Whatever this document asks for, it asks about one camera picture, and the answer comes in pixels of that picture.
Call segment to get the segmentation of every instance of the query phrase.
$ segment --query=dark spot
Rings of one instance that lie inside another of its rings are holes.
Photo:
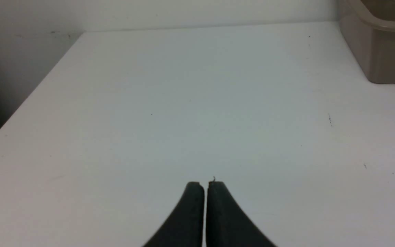
[[[332,117],[330,117],[330,114],[328,114],[328,115],[329,115],[330,127],[333,127],[333,124],[332,124]]]

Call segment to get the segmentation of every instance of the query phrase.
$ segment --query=white table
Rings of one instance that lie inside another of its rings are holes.
[[[140,246],[213,176],[281,247],[395,247],[395,85],[334,22],[86,33],[0,130],[0,247]]]

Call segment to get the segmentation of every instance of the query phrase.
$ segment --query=beige plastic container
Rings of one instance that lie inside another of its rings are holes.
[[[338,0],[339,25],[373,83],[395,83],[395,0]]]

